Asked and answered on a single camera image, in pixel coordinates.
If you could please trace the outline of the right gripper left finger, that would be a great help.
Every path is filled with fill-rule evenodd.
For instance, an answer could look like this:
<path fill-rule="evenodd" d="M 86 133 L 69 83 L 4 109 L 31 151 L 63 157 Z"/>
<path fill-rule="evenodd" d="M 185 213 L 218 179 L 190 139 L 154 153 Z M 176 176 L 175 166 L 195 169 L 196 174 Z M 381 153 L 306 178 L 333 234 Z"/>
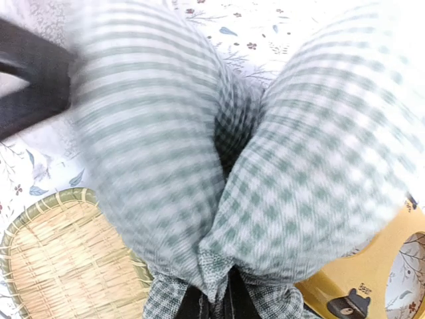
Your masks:
<path fill-rule="evenodd" d="M 209 319 L 210 303 L 194 286 L 188 287 L 174 319 Z"/>

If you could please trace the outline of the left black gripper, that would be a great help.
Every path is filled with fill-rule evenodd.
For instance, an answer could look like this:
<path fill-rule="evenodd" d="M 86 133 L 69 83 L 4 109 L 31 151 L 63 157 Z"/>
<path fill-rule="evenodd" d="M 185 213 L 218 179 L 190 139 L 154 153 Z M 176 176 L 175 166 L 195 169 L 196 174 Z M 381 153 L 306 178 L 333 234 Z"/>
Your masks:
<path fill-rule="evenodd" d="M 1 19 L 1 72 L 28 82 L 1 97 L 2 140 L 70 108 L 73 61 L 65 48 Z"/>

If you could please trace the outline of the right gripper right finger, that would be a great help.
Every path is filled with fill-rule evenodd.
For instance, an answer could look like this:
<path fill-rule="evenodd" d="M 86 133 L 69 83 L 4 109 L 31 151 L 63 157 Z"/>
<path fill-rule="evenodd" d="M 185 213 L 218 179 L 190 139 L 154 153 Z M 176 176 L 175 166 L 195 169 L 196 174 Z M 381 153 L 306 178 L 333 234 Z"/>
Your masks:
<path fill-rule="evenodd" d="M 228 273 L 228 286 L 223 299 L 224 318 L 255 319 L 257 310 L 236 267 Z"/>

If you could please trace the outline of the checkered grey cushion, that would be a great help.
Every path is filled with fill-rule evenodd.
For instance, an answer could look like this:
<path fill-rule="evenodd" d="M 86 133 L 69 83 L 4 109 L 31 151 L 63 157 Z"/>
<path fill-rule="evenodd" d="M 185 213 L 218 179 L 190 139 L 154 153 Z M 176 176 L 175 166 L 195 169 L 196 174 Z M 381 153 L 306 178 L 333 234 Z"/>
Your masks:
<path fill-rule="evenodd" d="M 154 1 L 75 1 L 72 106 L 101 209 L 153 275 L 144 318 L 198 288 L 223 318 L 236 267 L 261 318 L 387 226 L 424 167 L 424 17 L 371 1 L 267 87 Z"/>

